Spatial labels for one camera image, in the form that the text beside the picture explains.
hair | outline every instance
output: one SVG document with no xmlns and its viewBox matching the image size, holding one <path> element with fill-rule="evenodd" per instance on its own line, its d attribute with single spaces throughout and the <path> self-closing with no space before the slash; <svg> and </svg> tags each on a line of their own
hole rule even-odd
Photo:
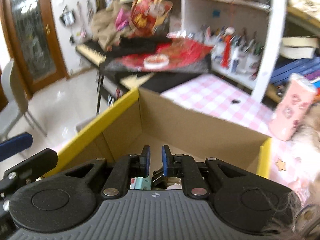
<svg viewBox="0 0 320 240">
<path fill-rule="evenodd" d="M 304 118 L 304 125 L 311 127 L 313 144 L 320 150 L 320 104 L 312 106 Z"/>
<path fill-rule="evenodd" d="M 290 208 L 292 211 L 292 224 L 284 225 L 279 221 L 273 220 L 272 224 L 265 228 L 265 234 L 274 240 L 305 240 L 306 238 L 303 236 L 304 232 L 308 232 L 309 228 L 315 228 L 320 221 L 320 173 L 316 176 L 315 181 L 310 183 L 309 191 L 310 197 L 303 208 L 301 208 L 301 203 L 297 201 L 295 194 L 289 194 L 287 208 Z M 318 206 L 319 208 L 316 209 L 312 218 L 305 220 L 304 224 L 299 226 L 299 230 L 295 230 L 299 218 L 303 215 L 303 210 L 310 206 Z"/>
</svg>

round black disc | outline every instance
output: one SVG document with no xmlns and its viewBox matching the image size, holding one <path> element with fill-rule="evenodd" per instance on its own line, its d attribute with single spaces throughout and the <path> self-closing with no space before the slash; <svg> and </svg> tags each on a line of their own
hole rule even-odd
<svg viewBox="0 0 320 240">
<path fill-rule="evenodd" d="M 9 211 L 19 228 L 55 233 L 87 220 L 96 202 L 94 193 L 81 179 L 62 175 L 19 189 L 10 199 Z"/>
<path fill-rule="evenodd" d="M 228 178 L 213 195 L 213 210 L 229 226 L 238 231 L 260 235 L 273 218 L 290 224 L 292 212 L 285 210 L 290 189 L 256 175 Z"/>
<path fill-rule="evenodd" d="M 53 211 L 63 208 L 69 199 L 69 194 L 62 189 L 45 189 L 32 197 L 32 203 L 38 209 Z"/>
</svg>

door frame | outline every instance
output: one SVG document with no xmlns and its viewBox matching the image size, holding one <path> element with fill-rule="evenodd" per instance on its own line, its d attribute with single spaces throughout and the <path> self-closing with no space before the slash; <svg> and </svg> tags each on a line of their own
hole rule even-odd
<svg viewBox="0 0 320 240">
<path fill-rule="evenodd" d="M 24 65 L 26 65 L 26 62 L 24 60 L 22 50 L 15 49 L 20 47 L 20 42 L 16 35 L 13 19 L 12 17 L 8 17 L 8 15 L 10 16 L 12 15 L 11 7 L 8 3 L 5 3 L 4 1 L 7 1 L 7 0 L 0 0 L 0 19 L 1 19 L 3 32 L 4 32 L 4 38 L 8 47 L 10 57 L 14 58 L 16 61 L 20 77 L 22 78 L 22 85 L 26 91 L 28 98 L 31 98 L 36 91 L 45 87 L 47 83 L 53 83 L 57 78 L 60 79 L 60 78 L 66 77 L 67 79 L 69 79 L 69 74 L 66 69 L 65 62 L 63 60 L 62 53 L 61 53 L 60 44 L 57 38 L 56 26 L 53 20 L 51 0 L 42 0 L 42 3 L 40 3 L 40 6 L 41 6 L 41 14 L 48 19 L 48 23 L 44 23 L 44 24 L 50 25 L 52 38 L 54 39 L 53 40 L 54 47 L 50 47 L 49 51 L 51 54 L 55 55 L 55 59 L 57 61 L 55 62 L 57 75 L 48 76 L 42 79 L 41 81 L 38 82 L 35 89 L 32 89 L 32 87 L 28 85 L 33 80 L 30 79 L 30 74 L 28 73 L 27 69 L 23 67 Z"/>
<path fill-rule="evenodd" d="M 5 108 L 5 106 L 8 104 L 8 100 L 5 97 L 5 94 L 3 93 L 2 87 L 1 87 L 1 82 L 0 82 L 0 112 Z"/>
</svg>

book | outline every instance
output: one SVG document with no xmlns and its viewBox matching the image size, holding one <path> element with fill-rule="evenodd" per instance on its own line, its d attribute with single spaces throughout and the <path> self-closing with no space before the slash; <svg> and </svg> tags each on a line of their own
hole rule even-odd
<svg viewBox="0 0 320 240">
<path fill-rule="evenodd" d="M 310 81 L 316 80 L 320 77 L 320 70 L 317 70 L 309 75 L 306 75 L 306 78 Z"/>
<path fill-rule="evenodd" d="M 276 69 L 273 71 L 270 79 L 270 83 L 275 86 L 287 83 L 290 75 L 293 73 L 307 76 L 320 71 L 320 57 L 315 57 L 313 59 L 298 59 L 284 66 L 282 63 L 282 60 L 280 60 L 280 63 L 276 63 Z"/>
<path fill-rule="evenodd" d="M 280 46 L 280 55 L 289 59 L 313 58 L 318 48 L 317 38 L 284 37 Z"/>
</svg>

plush fur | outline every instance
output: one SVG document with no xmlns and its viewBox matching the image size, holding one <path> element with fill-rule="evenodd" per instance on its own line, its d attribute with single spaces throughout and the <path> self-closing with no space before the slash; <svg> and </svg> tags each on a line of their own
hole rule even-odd
<svg viewBox="0 0 320 240">
<path fill-rule="evenodd" d="M 303 124 L 313 129 L 313 143 L 320 151 L 320 105 L 311 107 L 309 113 L 304 118 Z"/>
<path fill-rule="evenodd" d="M 308 198 L 306 204 L 307 205 L 315 204 L 319 206 L 319 212 L 316 212 L 310 221 L 307 221 L 304 226 L 299 228 L 300 231 L 304 231 L 311 223 L 315 223 L 315 221 L 320 219 L 320 174 L 317 175 L 315 181 L 310 183 L 309 185 L 310 197 Z M 266 232 L 277 232 L 272 235 L 271 238 L 275 240 L 316 240 L 319 239 L 317 237 L 320 236 L 319 227 L 315 228 L 312 231 L 312 236 L 309 238 L 304 238 L 301 236 L 299 232 L 294 231 L 295 225 L 299 219 L 299 213 L 301 209 L 299 208 L 299 204 L 296 202 L 296 198 L 289 195 L 288 205 L 292 210 L 292 215 L 294 217 L 294 221 L 291 225 L 285 226 L 278 221 L 274 221 L 269 227 L 266 228 Z"/>
</svg>

